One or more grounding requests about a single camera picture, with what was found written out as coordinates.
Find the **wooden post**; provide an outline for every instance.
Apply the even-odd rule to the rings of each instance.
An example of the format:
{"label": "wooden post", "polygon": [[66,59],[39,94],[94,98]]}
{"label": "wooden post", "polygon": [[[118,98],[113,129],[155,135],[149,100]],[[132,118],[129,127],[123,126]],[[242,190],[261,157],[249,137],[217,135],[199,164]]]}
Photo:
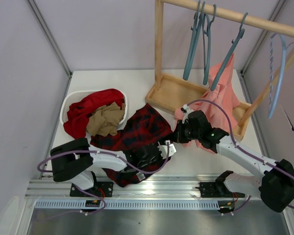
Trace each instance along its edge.
{"label": "wooden post", "polygon": [[161,84],[163,2],[155,0],[155,89]]}
{"label": "wooden post", "polygon": [[[288,54],[286,58],[286,63],[285,63],[285,71],[288,70],[288,68],[292,65],[294,62],[294,47],[291,50],[291,52]],[[273,84],[275,85],[278,81],[280,74],[280,68],[274,73],[274,79],[273,79]],[[258,106],[261,104],[261,102],[265,99],[265,97],[269,94],[270,91],[270,82],[267,83],[267,85],[264,87],[260,95],[254,100],[250,108],[246,111],[244,116],[242,117],[239,126],[243,126],[244,122],[252,115],[253,112],[258,108]]]}

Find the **wooden base tray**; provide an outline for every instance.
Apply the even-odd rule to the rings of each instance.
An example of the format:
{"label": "wooden base tray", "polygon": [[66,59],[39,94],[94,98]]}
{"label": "wooden base tray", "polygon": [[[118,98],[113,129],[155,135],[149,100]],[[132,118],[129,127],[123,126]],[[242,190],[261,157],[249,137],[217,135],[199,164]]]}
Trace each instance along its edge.
{"label": "wooden base tray", "polygon": [[[184,81],[171,74],[163,73],[160,88],[156,91],[155,85],[153,85],[145,97],[145,101],[158,109],[174,115],[177,108],[193,100],[200,99],[206,91],[207,89],[204,87]],[[251,104],[240,101],[240,105],[233,109],[233,116],[237,122],[240,122],[250,106]],[[233,129],[235,139],[238,141],[243,139],[248,121],[249,118],[242,126],[237,125]]]}

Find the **tan cloth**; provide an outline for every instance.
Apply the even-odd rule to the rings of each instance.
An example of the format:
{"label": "tan cloth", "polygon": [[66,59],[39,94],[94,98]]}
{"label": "tan cloth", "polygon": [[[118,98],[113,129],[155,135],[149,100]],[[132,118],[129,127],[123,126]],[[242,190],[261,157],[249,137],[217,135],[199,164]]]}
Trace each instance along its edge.
{"label": "tan cloth", "polygon": [[120,110],[116,102],[109,106],[101,106],[89,118],[86,131],[92,136],[107,136],[108,134],[115,136],[117,134],[117,125],[123,119],[124,113],[125,104],[123,104],[122,110]]}

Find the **pink cloth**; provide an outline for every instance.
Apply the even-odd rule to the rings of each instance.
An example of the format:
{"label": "pink cloth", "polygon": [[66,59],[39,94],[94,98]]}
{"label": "pink cloth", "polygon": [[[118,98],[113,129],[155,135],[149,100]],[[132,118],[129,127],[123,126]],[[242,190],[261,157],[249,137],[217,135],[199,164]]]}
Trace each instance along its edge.
{"label": "pink cloth", "polygon": [[[232,83],[231,83],[232,75],[233,75],[233,63],[234,63],[234,54],[231,55],[231,58],[219,79],[216,89],[214,91],[211,91],[210,89],[208,89],[201,99],[207,99],[220,105],[230,117],[232,127],[234,128],[235,126],[237,126],[238,123],[233,117],[232,112],[235,107],[239,106],[240,102],[237,99],[235,93],[233,92]],[[219,63],[210,68],[209,70],[210,76],[208,79],[209,86],[211,86],[211,84],[213,83],[221,67],[221,64],[222,63]],[[230,130],[229,124],[225,115],[216,106],[209,104],[207,102],[196,102],[194,104],[191,104],[190,107],[194,110],[202,110],[206,114],[206,117],[208,121],[211,123],[212,127],[218,127],[225,131]],[[175,110],[174,117],[176,120],[183,119],[184,114],[182,113],[181,109]],[[196,145],[197,147],[203,148],[198,141],[196,141]]]}

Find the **red plaid shirt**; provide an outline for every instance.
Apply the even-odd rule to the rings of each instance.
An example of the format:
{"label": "red plaid shirt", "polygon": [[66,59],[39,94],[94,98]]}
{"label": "red plaid shirt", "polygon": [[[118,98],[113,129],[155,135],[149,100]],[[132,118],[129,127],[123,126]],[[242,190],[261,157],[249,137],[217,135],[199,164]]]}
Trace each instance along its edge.
{"label": "red plaid shirt", "polygon": [[[141,148],[150,143],[156,143],[171,134],[172,130],[168,122],[149,104],[136,111],[127,121],[123,130],[118,131],[115,136],[106,137],[96,135],[92,137],[91,144],[102,149],[112,151],[126,151]],[[144,167],[145,171],[157,170],[164,160]],[[125,187],[128,184],[137,184],[140,180],[137,171],[130,173],[116,172],[111,169],[104,169],[107,176],[116,184]]]}

